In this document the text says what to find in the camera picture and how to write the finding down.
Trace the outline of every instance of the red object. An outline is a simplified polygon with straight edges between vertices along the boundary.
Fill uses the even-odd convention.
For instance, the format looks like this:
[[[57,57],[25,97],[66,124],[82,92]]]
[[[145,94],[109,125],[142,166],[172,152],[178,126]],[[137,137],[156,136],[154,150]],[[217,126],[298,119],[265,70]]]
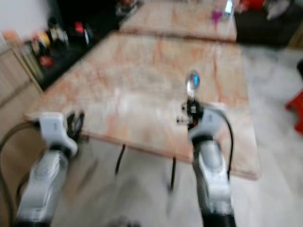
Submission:
[[[79,33],[84,33],[83,24],[79,21],[75,22],[75,30]]]
[[[51,57],[41,56],[39,61],[43,67],[50,68],[53,66],[53,59]]]
[[[299,122],[294,126],[294,129],[303,133],[303,90],[288,102],[285,107],[287,110],[293,107],[298,112]]]
[[[136,0],[120,0],[119,4],[123,6],[131,6],[135,3]]]
[[[264,0],[242,0],[241,3],[248,7],[250,10],[262,10]]]

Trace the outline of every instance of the black cable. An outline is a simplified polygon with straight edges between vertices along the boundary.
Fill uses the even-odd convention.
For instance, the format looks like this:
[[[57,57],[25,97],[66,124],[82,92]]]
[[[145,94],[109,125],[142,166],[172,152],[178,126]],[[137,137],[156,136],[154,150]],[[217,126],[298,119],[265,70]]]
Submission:
[[[118,157],[118,161],[117,161],[116,169],[115,169],[115,176],[118,175],[119,168],[120,168],[120,163],[121,163],[121,159],[122,159],[122,156],[123,156],[123,154],[124,154],[124,151],[125,151],[125,144],[123,144],[122,150],[121,150],[120,155],[119,155],[119,157]]]
[[[210,107],[209,105],[204,106],[204,108],[212,110],[214,112],[216,112],[217,114],[219,114],[227,123],[227,127],[231,136],[231,150],[230,150],[230,155],[229,155],[229,164],[228,164],[228,170],[227,170],[227,178],[229,180],[230,178],[230,174],[231,174],[231,169],[232,169],[232,156],[233,156],[233,146],[234,146],[234,136],[233,136],[233,131],[232,131],[232,126],[230,124],[230,122],[228,121],[227,117],[225,116],[225,114],[217,109],[214,109],[214,107]]]
[[[8,133],[5,134],[5,136],[2,139],[2,142],[0,143],[0,157],[1,157],[1,152],[2,152],[5,144],[8,142],[8,140],[15,133],[17,133],[20,130],[31,128],[31,127],[34,127],[34,126],[36,126],[36,124],[33,124],[31,122],[22,122],[22,123],[19,123],[19,124],[15,125],[12,129],[10,129],[8,131]],[[0,180],[1,180],[2,192],[3,192],[3,195],[4,195],[4,200],[5,200],[7,208],[8,208],[9,226],[13,227],[13,222],[14,222],[14,217],[13,217],[13,214],[14,214],[14,205],[13,205],[12,197],[11,197],[11,195],[9,193],[7,184],[6,184],[5,180],[4,180],[1,168],[0,168]]]

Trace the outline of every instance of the marble tabletop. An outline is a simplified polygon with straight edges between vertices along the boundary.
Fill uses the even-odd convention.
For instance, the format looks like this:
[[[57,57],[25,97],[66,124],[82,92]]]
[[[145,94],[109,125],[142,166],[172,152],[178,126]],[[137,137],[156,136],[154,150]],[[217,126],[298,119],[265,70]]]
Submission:
[[[234,129],[234,174],[260,173],[241,50],[232,44],[113,33],[65,73],[25,114],[85,111],[83,133],[191,162],[187,127],[177,125],[186,74],[201,76],[197,98],[227,106]],[[228,160],[229,134],[217,138]]]
[[[126,20],[121,32],[168,35],[204,40],[236,42],[234,17],[214,23],[210,2],[149,2]]]

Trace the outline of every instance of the black sofa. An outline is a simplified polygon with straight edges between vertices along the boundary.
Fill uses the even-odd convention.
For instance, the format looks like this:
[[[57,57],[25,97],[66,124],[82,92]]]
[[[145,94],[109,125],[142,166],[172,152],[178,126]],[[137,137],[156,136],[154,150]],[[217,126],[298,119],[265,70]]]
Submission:
[[[283,15],[270,21],[266,19],[266,11],[247,11],[234,16],[237,42],[287,46],[303,21],[303,8],[293,3]]]

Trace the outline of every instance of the red stool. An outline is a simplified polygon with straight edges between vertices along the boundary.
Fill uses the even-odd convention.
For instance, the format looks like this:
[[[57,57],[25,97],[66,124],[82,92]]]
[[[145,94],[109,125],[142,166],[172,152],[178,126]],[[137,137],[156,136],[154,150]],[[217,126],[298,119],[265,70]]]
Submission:
[[[295,125],[294,129],[303,133],[303,90],[288,102],[285,107],[286,110],[289,110],[292,107],[296,109],[299,114],[299,122]]]

